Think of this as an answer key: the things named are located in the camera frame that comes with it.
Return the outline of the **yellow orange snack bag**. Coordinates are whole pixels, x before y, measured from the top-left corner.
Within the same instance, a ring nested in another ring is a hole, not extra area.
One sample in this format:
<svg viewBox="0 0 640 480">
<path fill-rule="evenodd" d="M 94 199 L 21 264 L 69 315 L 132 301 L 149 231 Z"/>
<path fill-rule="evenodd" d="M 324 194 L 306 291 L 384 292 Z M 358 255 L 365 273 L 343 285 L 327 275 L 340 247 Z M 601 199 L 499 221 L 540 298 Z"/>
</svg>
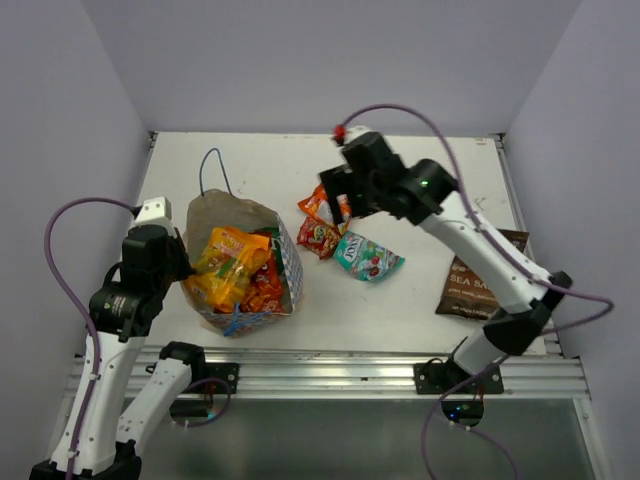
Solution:
<svg viewBox="0 0 640 480">
<path fill-rule="evenodd" d="M 215 227 L 193 265 L 195 274 L 183 282 L 185 291 L 212 310 L 231 313 L 269 254 L 268 238 L 231 226 Z"/>
</svg>

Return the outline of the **dark green Kettle chips bag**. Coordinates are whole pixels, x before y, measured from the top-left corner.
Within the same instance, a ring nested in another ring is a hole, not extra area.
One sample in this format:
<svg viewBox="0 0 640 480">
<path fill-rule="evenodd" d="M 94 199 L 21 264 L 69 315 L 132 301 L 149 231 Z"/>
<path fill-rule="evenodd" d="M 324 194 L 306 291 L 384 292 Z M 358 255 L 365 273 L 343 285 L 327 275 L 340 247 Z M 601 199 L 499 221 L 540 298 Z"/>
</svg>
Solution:
<svg viewBox="0 0 640 480">
<path fill-rule="evenodd" d="M 256 230 L 255 233 L 270 238 L 277 238 L 279 236 L 279 229 L 277 227 L 263 227 Z"/>
</svg>

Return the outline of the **teal Foxy candy bag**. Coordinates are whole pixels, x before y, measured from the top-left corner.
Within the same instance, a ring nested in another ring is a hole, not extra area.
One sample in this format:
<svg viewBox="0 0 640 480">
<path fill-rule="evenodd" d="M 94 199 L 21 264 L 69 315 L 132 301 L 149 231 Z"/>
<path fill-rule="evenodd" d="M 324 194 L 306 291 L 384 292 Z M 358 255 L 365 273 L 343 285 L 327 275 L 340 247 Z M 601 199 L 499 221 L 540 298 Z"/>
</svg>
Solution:
<svg viewBox="0 0 640 480">
<path fill-rule="evenodd" d="M 405 258 L 370 239 L 347 230 L 333 258 L 359 281 L 375 282 L 398 270 Z"/>
</svg>

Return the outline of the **left black base bracket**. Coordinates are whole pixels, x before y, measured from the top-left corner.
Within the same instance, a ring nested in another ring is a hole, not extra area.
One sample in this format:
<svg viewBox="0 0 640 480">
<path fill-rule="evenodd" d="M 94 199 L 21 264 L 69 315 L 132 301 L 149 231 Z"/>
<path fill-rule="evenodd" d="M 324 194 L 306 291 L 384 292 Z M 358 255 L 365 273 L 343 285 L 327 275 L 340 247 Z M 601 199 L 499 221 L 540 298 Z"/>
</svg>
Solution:
<svg viewBox="0 0 640 480">
<path fill-rule="evenodd" d="M 183 393 L 205 395 L 234 395 L 240 378 L 240 365 L 233 362 L 214 362 L 196 366 Z"/>
</svg>

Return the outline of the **brown Kettle sea salt bag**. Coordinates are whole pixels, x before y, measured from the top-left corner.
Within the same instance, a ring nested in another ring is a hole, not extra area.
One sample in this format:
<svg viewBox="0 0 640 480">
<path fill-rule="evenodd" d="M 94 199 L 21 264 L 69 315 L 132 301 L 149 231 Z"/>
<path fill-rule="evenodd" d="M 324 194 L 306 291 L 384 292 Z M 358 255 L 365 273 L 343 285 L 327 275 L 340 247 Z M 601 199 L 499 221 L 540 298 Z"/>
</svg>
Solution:
<svg viewBox="0 0 640 480">
<path fill-rule="evenodd" d="M 486 282 L 455 256 L 435 313 L 485 321 L 502 305 Z"/>
</svg>

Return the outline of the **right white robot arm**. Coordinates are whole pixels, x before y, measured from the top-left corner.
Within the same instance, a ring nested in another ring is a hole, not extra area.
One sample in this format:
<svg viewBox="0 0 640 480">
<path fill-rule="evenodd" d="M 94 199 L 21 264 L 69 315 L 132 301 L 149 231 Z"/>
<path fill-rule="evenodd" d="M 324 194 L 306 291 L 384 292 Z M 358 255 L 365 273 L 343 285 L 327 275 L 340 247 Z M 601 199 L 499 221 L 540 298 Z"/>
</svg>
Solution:
<svg viewBox="0 0 640 480">
<path fill-rule="evenodd" d="M 341 154 L 344 164 L 319 174 L 334 220 L 343 219 L 341 197 L 357 218 L 384 211 L 406 219 L 446 245 L 498 302 L 484 326 L 445 362 L 425 368 L 425 376 L 441 389 L 464 393 L 492 363 L 522 355 L 542 334 L 571 278 L 531 262 L 481 215 L 467 211 L 459 182 L 436 161 L 407 167 L 372 131 L 346 143 Z"/>
</svg>

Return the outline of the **orange silver snack packet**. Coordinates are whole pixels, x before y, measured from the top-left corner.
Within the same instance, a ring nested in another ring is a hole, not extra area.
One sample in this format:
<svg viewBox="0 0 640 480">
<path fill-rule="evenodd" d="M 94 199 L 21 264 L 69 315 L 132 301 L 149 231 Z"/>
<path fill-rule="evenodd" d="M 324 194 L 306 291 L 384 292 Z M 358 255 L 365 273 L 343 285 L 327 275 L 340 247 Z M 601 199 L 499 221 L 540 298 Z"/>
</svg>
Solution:
<svg viewBox="0 0 640 480">
<path fill-rule="evenodd" d="M 326 223 L 330 227 L 337 230 L 341 235 L 348 229 L 351 220 L 351 209 L 348 205 L 345 195 L 338 197 L 342 220 L 338 223 L 334 222 L 333 215 L 329 205 L 329 199 L 322 184 L 319 184 L 312 194 L 300 200 L 297 203 L 298 208 L 306 215 Z"/>
</svg>

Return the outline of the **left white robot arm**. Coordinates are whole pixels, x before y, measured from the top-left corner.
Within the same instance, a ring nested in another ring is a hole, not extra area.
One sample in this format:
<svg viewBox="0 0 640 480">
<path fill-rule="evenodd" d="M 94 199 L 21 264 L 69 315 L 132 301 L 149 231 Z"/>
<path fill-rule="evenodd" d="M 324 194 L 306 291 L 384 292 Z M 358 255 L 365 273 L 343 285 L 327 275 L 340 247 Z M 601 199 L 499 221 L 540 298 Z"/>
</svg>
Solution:
<svg viewBox="0 0 640 480">
<path fill-rule="evenodd" d="M 208 379 L 201 347 L 172 341 L 137 397 L 124 403 L 134 364 L 172 283 L 192 268 L 178 231 L 160 225 L 129 230 L 122 260 L 89 302 L 93 322 L 83 372 L 60 442 L 35 465 L 33 479 L 136 479 L 142 453 L 175 398 Z"/>
</svg>

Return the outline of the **right black base bracket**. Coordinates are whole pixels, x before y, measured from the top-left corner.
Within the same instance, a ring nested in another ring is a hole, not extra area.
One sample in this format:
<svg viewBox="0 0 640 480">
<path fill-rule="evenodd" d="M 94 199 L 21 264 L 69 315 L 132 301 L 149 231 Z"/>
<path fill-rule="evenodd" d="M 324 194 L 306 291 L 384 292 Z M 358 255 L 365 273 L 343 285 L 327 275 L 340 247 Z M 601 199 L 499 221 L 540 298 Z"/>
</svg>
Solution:
<svg viewBox="0 0 640 480">
<path fill-rule="evenodd" d="M 418 395 L 442 395 L 451 390 L 454 394 L 502 394 L 505 391 L 501 371 L 494 367 L 488 373 L 472 379 L 472 375 L 457 366 L 451 359 L 432 358 L 413 365 L 413 380 Z"/>
</svg>

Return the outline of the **white patterned paper bag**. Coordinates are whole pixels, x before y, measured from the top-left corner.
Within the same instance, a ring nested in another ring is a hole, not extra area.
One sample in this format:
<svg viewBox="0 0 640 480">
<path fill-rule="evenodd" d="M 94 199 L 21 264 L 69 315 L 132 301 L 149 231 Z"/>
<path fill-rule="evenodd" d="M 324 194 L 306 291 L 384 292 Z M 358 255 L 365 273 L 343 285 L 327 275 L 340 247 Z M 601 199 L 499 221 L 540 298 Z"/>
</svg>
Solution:
<svg viewBox="0 0 640 480">
<path fill-rule="evenodd" d="M 188 304 L 226 338 L 292 316 L 302 299 L 303 268 L 280 216 L 232 191 L 216 147 L 203 156 L 198 186 L 186 214 L 194 270 L 181 283 Z"/>
</svg>

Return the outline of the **black base bracket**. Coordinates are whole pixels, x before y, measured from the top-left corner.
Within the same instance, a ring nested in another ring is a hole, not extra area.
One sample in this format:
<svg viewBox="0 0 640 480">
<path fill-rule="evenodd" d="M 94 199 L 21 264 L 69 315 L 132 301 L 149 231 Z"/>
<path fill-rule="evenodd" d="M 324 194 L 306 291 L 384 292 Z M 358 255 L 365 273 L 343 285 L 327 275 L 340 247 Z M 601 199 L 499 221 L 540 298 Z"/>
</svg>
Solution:
<svg viewBox="0 0 640 480">
<path fill-rule="evenodd" d="M 494 367 L 488 373 L 472 379 L 472 375 L 457 366 L 451 359 L 432 358 L 413 365 L 413 380 L 418 395 L 442 395 L 451 390 L 454 394 L 502 394 L 505 391 L 501 371 Z"/>
<path fill-rule="evenodd" d="M 214 362 L 196 366 L 183 393 L 205 395 L 234 395 L 240 378 L 240 365 L 233 362 Z"/>
</svg>

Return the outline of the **small red snack packet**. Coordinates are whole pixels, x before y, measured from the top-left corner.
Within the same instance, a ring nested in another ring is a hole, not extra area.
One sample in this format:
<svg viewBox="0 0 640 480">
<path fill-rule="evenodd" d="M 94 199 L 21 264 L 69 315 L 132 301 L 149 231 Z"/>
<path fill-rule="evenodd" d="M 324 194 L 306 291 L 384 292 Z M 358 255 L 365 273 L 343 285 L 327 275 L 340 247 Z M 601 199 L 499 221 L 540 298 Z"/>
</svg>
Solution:
<svg viewBox="0 0 640 480">
<path fill-rule="evenodd" d="M 333 256 L 342 237 L 343 234 L 336 228 L 307 216 L 297 234 L 296 244 L 324 260 Z"/>
</svg>

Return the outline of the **aluminium mounting rail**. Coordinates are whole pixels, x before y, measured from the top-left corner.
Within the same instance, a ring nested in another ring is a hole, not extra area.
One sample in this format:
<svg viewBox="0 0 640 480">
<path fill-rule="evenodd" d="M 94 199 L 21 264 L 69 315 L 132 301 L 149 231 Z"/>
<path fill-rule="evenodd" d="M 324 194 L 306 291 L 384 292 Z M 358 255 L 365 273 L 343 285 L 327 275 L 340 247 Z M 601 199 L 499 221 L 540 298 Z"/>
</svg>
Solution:
<svg viewBox="0 0 640 480">
<path fill-rule="evenodd" d="M 434 356 L 404 353 L 277 351 L 207 348 L 216 367 L 229 364 L 227 379 L 238 399 L 435 399 L 426 385 L 424 364 Z M 484 385 L 461 389 L 453 399 L 588 399 L 581 363 L 558 355 L 511 358 L 484 378 Z"/>
</svg>

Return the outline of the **red Doritos chips bag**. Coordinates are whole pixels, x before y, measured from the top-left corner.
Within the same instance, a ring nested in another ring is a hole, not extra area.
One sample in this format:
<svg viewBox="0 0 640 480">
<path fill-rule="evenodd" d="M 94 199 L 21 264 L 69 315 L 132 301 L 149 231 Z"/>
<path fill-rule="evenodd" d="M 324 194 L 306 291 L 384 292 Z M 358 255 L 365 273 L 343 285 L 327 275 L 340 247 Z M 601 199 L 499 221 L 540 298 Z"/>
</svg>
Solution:
<svg viewBox="0 0 640 480">
<path fill-rule="evenodd" d="M 251 277 L 240 310 L 248 313 L 280 314 L 284 312 L 282 305 L 284 285 L 280 278 L 283 271 L 281 250 L 277 238 L 264 237 L 269 239 L 269 258 Z"/>
</svg>

